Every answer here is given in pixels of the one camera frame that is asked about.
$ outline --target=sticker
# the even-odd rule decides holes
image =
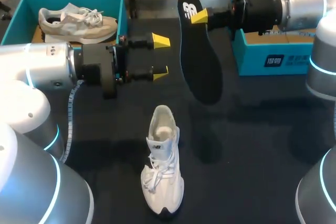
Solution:
[[[285,63],[286,66],[304,66],[309,63],[309,55],[290,55]]]
[[[284,55],[269,55],[266,58],[264,67],[280,67]]]

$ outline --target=black insole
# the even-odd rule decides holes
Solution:
[[[222,69],[210,44],[206,24],[191,24],[190,17],[202,10],[200,0],[178,0],[181,25],[180,61],[184,79],[194,97],[215,104],[222,96]]]

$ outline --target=white shoelace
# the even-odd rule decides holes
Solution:
[[[101,15],[103,12],[99,12],[96,9],[90,10],[85,7],[82,7],[81,9],[84,10],[85,13],[83,14],[83,18],[79,19],[78,22],[85,22],[94,26],[103,21],[103,16]]]
[[[175,172],[175,154],[174,151],[170,157],[165,160],[157,160],[153,158],[153,155],[149,155],[151,161],[152,169],[149,173],[146,174],[145,179],[142,181],[142,184],[150,192],[154,193],[156,186],[159,184],[162,178],[171,178]]]

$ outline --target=black work surface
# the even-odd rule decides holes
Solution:
[[[183,79],[178,19],[130,27],[133,35],[150,31],[169,37],[172,47],[131,51],[129,69],[168,65],[167,77],[119,87],[116,100],[104,101],[100,88],[81,87],[76,95],[67,164],[92,188],[93,224],[161,223],[140,182],[149,154],[145,137],[159,104],[171,108],[181,129],[185,192],[171,223],[299,223],[296,188],[334,143],[333,104],[313,97],[305,76],[239,78],[228,37],[217,30],[209,38],[222,64],[223,96],[203,106]],[[67,100],[62,94],[49,99],[66,135]]]

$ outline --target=white sneaker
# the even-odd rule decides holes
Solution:
[[[179,138],[180,129],[171,110],[164,105],[156,107],[147,137],[151,168],[145,165],[142,170],[141,185],[147,204],[162,217],[176,212],[183,198]]]
[[[46,34],[45,42],[96,44],[113,37],[118,29],[115,18],[102,16],[97,10],[79,8],[71,3],[62,10],[40,9],[38,22]]]

